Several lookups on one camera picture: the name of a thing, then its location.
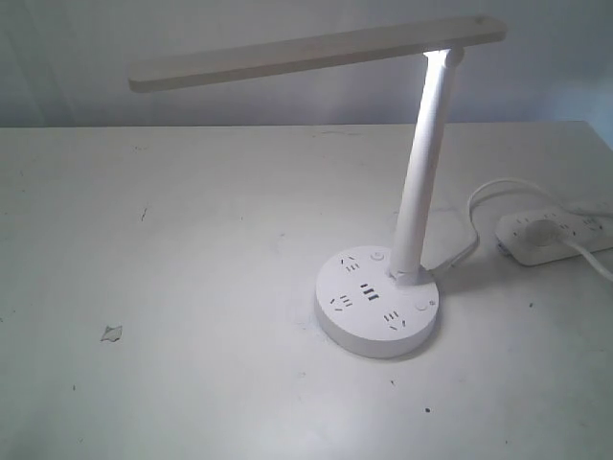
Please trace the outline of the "white desk lamp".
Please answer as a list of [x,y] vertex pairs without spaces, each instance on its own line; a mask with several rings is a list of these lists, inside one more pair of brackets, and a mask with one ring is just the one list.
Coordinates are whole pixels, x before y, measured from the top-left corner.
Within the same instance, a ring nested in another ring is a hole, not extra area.
[[500,19],[471,15],[150,58],[129,67],[128,84],[148,93],[386,58],[426,58],[393,244],[339,253],[322,266],[315,287],[315,313],[330,339],[363,357],[395,358],[430,336],[439,312],[439,289],[421,256],[456,70],[466,48],[502,41],[507,31]]

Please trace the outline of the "torn paper scrap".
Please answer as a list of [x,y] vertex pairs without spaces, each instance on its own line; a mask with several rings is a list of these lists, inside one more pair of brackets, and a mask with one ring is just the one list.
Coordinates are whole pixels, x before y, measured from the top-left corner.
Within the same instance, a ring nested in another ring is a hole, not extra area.
[[102,334],[102,337],[101,337],[101,342],[115,343],[122,338],[122,335],[123,335],[122,326],[116,326],[116,327],[106,326]]

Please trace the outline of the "white power strip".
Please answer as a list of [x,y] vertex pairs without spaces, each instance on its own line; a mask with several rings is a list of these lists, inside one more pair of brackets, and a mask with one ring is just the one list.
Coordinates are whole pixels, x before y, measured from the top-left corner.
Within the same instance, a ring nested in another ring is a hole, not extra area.
[[570,208],[553,206],[501,217],[495,228],[499,246],[524,266],[576,257],[578,252],[565,240],[590,252],[612,247],[610,201],[576,202]]

